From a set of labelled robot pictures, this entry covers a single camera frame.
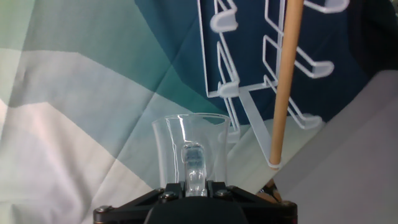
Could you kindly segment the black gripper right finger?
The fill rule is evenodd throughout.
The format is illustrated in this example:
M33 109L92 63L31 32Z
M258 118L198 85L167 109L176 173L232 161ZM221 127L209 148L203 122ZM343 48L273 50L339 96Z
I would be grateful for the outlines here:
M223 182L208 184L209 196L233 203L248 222L296 222L297 204L282 200L275 183L269 182L256 194Z

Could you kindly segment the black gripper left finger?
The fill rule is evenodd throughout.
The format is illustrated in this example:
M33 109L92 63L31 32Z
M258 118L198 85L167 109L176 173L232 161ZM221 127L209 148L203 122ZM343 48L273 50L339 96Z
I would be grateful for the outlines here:
M167 184L119 207L102 205L93 210L93 222L144 222L150 210L160 203L185 196L184 184Z

